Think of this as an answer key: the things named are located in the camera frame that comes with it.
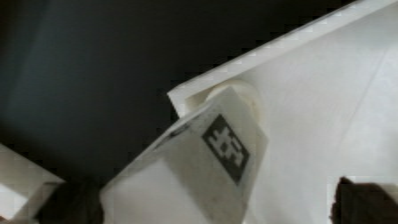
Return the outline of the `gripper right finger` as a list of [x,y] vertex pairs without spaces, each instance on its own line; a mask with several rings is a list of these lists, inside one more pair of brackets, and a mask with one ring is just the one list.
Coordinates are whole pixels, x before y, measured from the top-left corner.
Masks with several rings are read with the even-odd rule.
[[339,178],[328,218],[332,224],[398,224],[398,202],[378,184]]

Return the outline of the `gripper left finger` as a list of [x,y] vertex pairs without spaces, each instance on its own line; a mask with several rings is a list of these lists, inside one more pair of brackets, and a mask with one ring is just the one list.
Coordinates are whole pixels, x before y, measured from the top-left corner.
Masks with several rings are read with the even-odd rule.
[[10,224],[103,223],[99,186],[90,179],[76,182],[46,182],[10,218]]

